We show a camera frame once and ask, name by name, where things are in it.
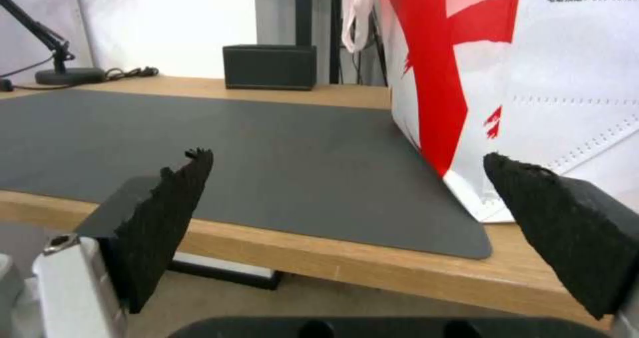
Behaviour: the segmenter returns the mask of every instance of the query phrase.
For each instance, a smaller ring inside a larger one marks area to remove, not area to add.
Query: shopping bag
[[[637,211],[637,12],[639,0],[379,0],[393,120],[480,222],[513,220],[482,167],[493,151]]]

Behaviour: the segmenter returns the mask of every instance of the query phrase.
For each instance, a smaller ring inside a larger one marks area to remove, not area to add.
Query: gray desk mat
[[[482,225],[386,110],[62,90],[0,100],[0,145],[2,190],[99,203],[207,147],[215,163],[196,218],[491,254]]]

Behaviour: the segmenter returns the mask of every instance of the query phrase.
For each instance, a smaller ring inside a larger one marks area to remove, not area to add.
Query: desk lamp
[[[22,26],[37,37],[50,51],[54,69],[36,72],[36,82],[41,85],[82,85],[99,83],[105,80],[104,71],[96,67],[66,68],[64,61],[73,60],[75,56],[69,52],[69,41],[52,29],[35,21],[19,8],[12,0],[0,0],[4,7]]]

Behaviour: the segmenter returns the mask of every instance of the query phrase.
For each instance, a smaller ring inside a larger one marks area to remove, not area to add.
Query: lamp base
[[[39,70],[36,82],[41,85],[84,85],[105,81],[104,71],[96,67],[68,68],[65,73],[55,70]]]

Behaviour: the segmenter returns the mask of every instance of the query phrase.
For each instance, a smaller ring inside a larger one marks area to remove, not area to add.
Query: wooden table
[[[331,106],[390,108],[388,90],[332,85],[311,92],[226,90],[221,80],[144,78],[81,89],[138,94],[252,99]],[[0,92],[19,99],[34,91]],[[0,191],[0,220],[71,230],[95,204]],[[283,272],[360,284],[530,316],[552,316],[607,329],[558,281],[514,224],[488,225],[493,256],[483,261],[375,247],[194,219],[180,250]]]

